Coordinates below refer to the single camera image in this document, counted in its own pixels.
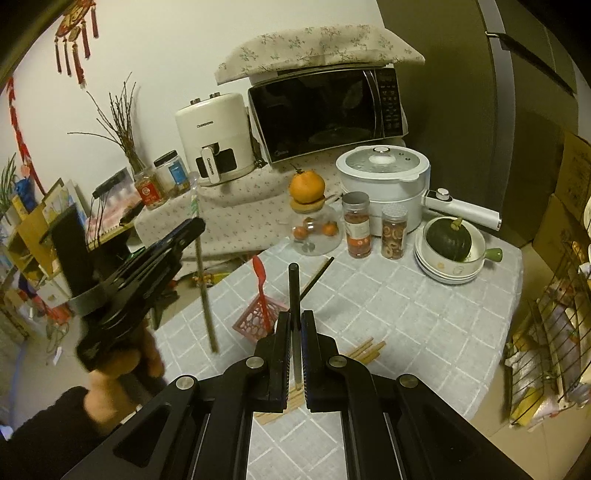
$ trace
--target green plant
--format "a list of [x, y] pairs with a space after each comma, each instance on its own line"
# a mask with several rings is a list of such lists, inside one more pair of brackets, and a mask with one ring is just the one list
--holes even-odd
[[0, 177], [0, 217], [5, 215], [12, 205], [12, 195], [14, 194], [14, 178], [17, 176], [17, 168], [14, 164], [14, 159], [17, 154], [14, 154], [6, 166], [2, 169], [2, 176]]

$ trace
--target cardboard box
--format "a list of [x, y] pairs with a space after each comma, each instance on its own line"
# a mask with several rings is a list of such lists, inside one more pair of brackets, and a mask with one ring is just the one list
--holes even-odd
[[564, 132], [564, 150], [555, 194], [585, 226], [583, 212], [591, 197], [591, 145], [570, 132]]
[[587, 251], [589, 246], [587, 232], [558, 197], [552, 194], [534, 238], [534, 250], [555, 272], [565, 253], [565, 246], [573, 241], [577, 241]]

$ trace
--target red tassel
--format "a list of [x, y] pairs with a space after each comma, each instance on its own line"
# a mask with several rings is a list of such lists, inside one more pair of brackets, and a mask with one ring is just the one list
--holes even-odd
[[86, 21], [82, 20], [82, 43], [84, 44], [84, 58], [90, 58], [90, 47], [88, 45], [88, 33], [86, 32]]
[[66, 56], [66, 72], [68, 74], [68, 77], [71, 77], [72, 70], [70, 68], [70, 57], [68, 56], [68, 42], [65, 38], [64, 38], [64, 55]]
[[60, 62], [60, 49], [57, 47], [58, 39], [56, 37], [56, 63], [57, 63], [57, 73], [61, 73], [61, 62]]
[[74, 68], [76, 69], [76, 77], [78, 78], [78, 85], [80, 88], [84, 88], [86, 82], [84, 81], [84, 70], [80, 65], [80, 57], [78, 56], [78, 45], [76, 42], [72, 45], [72, 55], [74, 55]]
[[99, 38], [99, 26], [96, 23], [96, 4], [93, 2], [92, 9], [90, 10], [90, 19], [92, 20], [92, 36]]
[[13, 128], [18, 128], [17, 110], [12, 105], [10, 106], [10, 123]]
[[8, 92], [8, 101], [13, 102], [15, 100], [14, 96], [14, 77], [10, 77], [6, 83], [6, 90]]

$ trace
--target bowl handle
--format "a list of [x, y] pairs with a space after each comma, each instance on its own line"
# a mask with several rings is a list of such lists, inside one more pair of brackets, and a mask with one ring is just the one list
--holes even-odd
[[503, 250], [500, 248], [488, 248], [484, 252], [484, 258], [492, 262], [500, 262], [503, 260]]

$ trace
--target floral cloth cover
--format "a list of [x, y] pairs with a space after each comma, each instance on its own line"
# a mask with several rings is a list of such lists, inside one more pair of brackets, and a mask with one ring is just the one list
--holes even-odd
[[402, 38], [375, 25], [306, 27], [259, 35], [235, 48], [215, 73], [218, 85], [263, 72], [338, 63], [424, 63]]

